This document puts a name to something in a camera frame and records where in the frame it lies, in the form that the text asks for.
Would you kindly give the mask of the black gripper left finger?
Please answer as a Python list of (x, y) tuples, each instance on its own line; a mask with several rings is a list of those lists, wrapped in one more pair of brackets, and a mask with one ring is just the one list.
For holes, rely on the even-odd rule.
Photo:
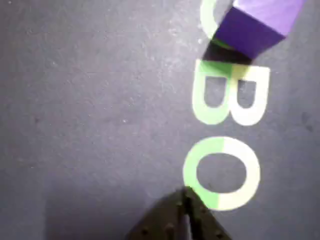
[(176, 240), (184, 213), (183, 190), (175, 190), (159, 199), (134, 224), (126, 240)]

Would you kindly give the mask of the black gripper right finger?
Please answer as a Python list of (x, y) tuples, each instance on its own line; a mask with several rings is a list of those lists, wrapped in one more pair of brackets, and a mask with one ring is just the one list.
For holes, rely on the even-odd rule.
[(184, 212), (188, 217), (191, 240), (231, 240), (211, 210), (191, 188), (184, 188)]

